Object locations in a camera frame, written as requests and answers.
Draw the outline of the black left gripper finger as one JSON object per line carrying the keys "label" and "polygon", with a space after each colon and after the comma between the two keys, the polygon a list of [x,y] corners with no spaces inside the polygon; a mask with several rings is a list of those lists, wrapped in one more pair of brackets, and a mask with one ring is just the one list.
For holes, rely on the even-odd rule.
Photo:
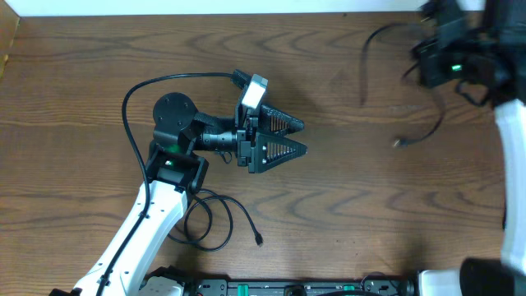
{"label": "black left gripper finger", "polygon": [[287,136],[304,129],[305,124],[301,119],[295,118],[288,113],[263,104],[260,108],[258,128],[273,133],[277,136]]}
{"label": "black left gripper finger", "polygon": [[272,133],[256,132],[248,170],[250,173],[264,173],[306,153],[307,147],[300,142]]}

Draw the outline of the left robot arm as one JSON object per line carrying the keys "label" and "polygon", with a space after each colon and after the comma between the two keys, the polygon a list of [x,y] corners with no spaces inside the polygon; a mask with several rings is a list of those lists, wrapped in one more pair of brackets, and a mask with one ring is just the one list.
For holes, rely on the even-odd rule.
{"label": "left robot arm", "polygon": [[243,95],[231,118],[200,112],[183,93],[154,106],[154,139],[141,164],[145,181],[134,206],[103,255],[77,281],[71,295],[141,295],[147,271],[171,229],[187,213],[209,167],[202,151],[232,153],[238,166],[263,173],[307,153],[288,135],[302,120]]}

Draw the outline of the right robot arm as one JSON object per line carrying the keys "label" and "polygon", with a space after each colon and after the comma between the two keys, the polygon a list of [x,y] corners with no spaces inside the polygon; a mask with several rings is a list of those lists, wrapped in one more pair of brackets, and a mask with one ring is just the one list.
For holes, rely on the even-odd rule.
{"label": "right robot arm", "polygon": [[455,82],[472,105],[489,106],[504,169],[502,243],[498,258],[468,257],[460,266],[424,270],[402,295],[523,295],[525,293],[525,3],[487,1],[478,25],[452,0],[428,1],[422,14],[434,34],[413,50],[420,83]]}

